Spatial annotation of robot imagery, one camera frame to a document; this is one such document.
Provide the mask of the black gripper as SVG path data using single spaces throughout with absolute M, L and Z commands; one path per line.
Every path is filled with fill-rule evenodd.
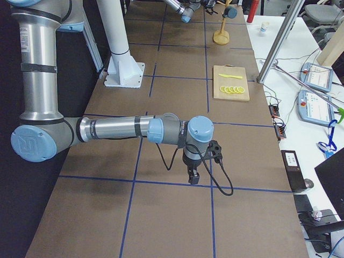
M 189 175 L 189 184 L 191 185 L 196 185 L 199 183 L 199 178 L 200 175 L 198 173 L 198 166 L 202 163 L 202 156 L 200 156 L 199 154 L 196 154 L 196 158 L 195 159 L 191 159 L 187 156 L 187 154 L 184 152 L 182 159 L 184 164 L 187 166 L 187 172 Z
M 217 11 L 214 11 L 214 6 L 216 4 L 216 0 L 202 0 L 202 5 L 205 7 L 205 12 L 209 15 L 213 15 L 214 13 L 217 14 Z

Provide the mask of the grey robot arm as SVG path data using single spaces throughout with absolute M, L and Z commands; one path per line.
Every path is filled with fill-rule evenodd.
M 54 183 L 61 169 L 64 154 L 43 163 L 30 163 L 14 153 L 10 145 L 10 134 L 17 126 L 18 115 L 24 120 L 36 119 L 44 110 L 34 110 L 29 102 L 23 101 L 27 89 L 40 91 L 39 101 L 54 105 L 51 112 L 58 116 L 79 117 L 88 104 L 95 87 L 96 74 L 91 66 L 91 56 L 79 33 L 53 32 L 54 42 L 51 53 L 38 50 L 39 63 L 52 66 L 50 85 L 26 85 L 25 74 L 20 71 L 20 62 L 29 62 L 30 51 L 20 49 L 22 41 L 19 26 L 11 18 L 10 8 L 20 19 L 33 18 L 35 21 L 58 25 L 74 25 L 82 21 L 81 10 L 86 9 L 95 23 L 96 31 L 104 44 L 103 56 L 114 53 L 113 44 L 123 40 L 116 21 L 121 16 L 121 1 L 2 1 L 1 2 L 1 186 L 15 184 Z
M 164 0 L 164 2 L 181 16 L 181 20 L 184 23 L 188 23 L 201 6 L 204 8 L 204 11 L 210 15 L 214 13 L 218 14 L 214 11 L 214 6 L 217 3 L 216 0 L 186 1 L 187 6 L 177 0 Z

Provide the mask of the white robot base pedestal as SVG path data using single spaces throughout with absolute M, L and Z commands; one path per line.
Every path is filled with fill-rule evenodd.
M 120 1 L 99 0 L 97 5 L 111 52 L 105 86 L 141 87 L 145 64 L 131 56 Z

